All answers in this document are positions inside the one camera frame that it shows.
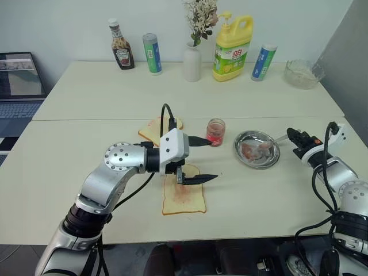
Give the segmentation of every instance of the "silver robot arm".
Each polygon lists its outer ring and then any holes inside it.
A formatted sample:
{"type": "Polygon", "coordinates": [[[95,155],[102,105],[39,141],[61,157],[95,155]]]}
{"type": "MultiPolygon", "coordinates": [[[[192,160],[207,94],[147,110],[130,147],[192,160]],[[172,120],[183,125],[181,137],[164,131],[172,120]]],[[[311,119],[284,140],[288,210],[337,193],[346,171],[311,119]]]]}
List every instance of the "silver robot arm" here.
{"type": "Polygon", "coordinates": [[[181,165],[189,155],[189,146],[209,145],[199,137],[188,137],[177,128],[160,138],[161,147],[151,142],[116,143],[105,152],[100,165],[86,178],[75,203],[59,224],[36,267],[35,276],[90,275],[97,257],[96,243],[111,212],[135,174],[176,173],[178,183],[204,183],[216,175],[186,178],[181,165]]]}
{"type": "MultiPolygon", "coordinates": [[[[322,142],[306,132],[287,130],[289,139],[298,147],[293,152],[317,172],[324,183],[322,173],[322,142]]],[[[344,124],[336,125],[330,133],[328,148],[336,148],[348,140],[344,124]]],[[[336,227],[332,235],[333,249],[326,251],[321,261],[320,275],[367,276],[368,275],[368,183],[359,180],[355,171],[340,158],[327,154],[326,175],[332,191],[341,201],[339,211],[331,223],[336,227]]]]}

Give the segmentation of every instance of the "metal plate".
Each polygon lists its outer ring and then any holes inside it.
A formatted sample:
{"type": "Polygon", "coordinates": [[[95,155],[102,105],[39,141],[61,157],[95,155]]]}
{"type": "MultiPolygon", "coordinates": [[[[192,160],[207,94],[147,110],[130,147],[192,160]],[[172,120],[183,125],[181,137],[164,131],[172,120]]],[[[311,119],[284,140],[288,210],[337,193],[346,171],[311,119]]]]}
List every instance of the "metal plate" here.
{"type": "Polygon", "coordinates": [[[234,150],[236,157],[242,161],[245,165],[252,168],[263,170],[274,165],[280,157],[280,149],[278,144],[274,143],[273,146],[267,150],[264,150],[259,158],[255,160],[249,160],[242,154],[242,144],[247,143],[251,147],[257,147],[263,142],[273,142],[273,138],[260,131],[245,131],[239,134],[234,141],[234,150]]]}

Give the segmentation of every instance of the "laptop keyboard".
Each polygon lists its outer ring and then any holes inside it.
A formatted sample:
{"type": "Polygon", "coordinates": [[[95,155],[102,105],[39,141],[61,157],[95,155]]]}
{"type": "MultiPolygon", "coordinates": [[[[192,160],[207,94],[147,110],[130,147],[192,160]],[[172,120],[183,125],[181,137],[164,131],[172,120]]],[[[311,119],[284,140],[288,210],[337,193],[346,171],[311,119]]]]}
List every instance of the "laptop keyboard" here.
{"type": "Polygon", "coordinates": [[[6,157],[7,157],[7,155],[0,155],[0,166],[1,166],[2,162],[4,162],[6,157]]]}
{"type": "Polygon", "coordinates": [[[0,103],[0,119],[32,118],[42,102],[0,103]]]}

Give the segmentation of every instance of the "laptop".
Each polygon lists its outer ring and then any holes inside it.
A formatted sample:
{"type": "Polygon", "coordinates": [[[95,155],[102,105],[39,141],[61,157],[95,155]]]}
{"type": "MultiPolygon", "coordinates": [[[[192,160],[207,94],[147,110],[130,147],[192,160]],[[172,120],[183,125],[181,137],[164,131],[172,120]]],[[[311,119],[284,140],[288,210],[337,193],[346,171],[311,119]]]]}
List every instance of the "laptop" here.
{"type": "Polygon", "coordinates": [[[46,96],[30,52],[0,53],[0,137],[19,137],[46,96]]]}

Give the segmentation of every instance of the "floor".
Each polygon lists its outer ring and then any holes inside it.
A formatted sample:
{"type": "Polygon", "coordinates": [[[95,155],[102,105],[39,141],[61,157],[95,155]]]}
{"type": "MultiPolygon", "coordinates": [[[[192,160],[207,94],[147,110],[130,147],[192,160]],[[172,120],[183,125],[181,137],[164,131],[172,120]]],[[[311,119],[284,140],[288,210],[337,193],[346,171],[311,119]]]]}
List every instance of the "floor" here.
{"type": "MultiPolygon", "coordinates": [[[[216,257],[218,243],[231,242],[246,249],[244,262],[251,274],[258,275],[257,260],[261,256],[276,256],[283,268],[281,275],[291,276],[285,266],[285,258],[295,251],[292,239],[242,239],[223,241],[186,241],[168,243],[175,254],[175,276],[216,274],[219,262],[216,257]]],[[[104,251],[111,276],[143,275],[148,256],[157,243],[119,244],[104,251]]],[[[304,241],[306,249],[326,247],[325,237],[313,237],[304,241]]],[[[8,259],[1,262],[17,246],[0,245],[1,276],[34,276],[35,267],[45,246],[21,246],[8,259]]]]}

